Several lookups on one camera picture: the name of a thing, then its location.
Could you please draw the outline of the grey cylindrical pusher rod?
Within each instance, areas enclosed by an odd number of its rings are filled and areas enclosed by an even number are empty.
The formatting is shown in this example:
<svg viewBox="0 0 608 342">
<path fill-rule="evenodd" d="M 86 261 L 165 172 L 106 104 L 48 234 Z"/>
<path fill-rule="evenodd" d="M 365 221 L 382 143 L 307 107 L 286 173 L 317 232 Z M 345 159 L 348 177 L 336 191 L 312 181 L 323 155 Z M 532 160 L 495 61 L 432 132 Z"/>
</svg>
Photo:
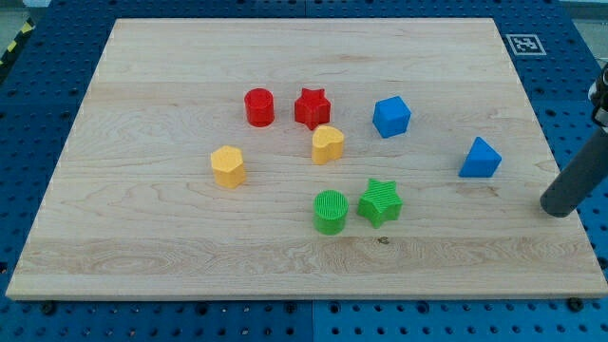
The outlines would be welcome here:
<svg viewBox="0 0 608 342">
<path fill-rule="evenodd" d="M 569 216 L 607 177 L 607 129 L 598 128 L 540 197 L 545 213 Z"/>
</svg>

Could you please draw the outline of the black robot tool mount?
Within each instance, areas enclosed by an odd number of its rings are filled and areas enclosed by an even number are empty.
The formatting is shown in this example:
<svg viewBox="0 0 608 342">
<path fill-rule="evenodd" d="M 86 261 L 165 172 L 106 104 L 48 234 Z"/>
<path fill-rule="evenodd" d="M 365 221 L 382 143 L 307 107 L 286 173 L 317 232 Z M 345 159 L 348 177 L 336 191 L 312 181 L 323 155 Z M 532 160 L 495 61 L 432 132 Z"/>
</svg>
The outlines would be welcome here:
<svg viewBox="0 0 608 342">
<path fill-rule="evenodd" d="M 588 90 L 588 99 L 593 105 L 592 121 L 607 131 L 607 65 L 604 65 Z"/>
</svg>

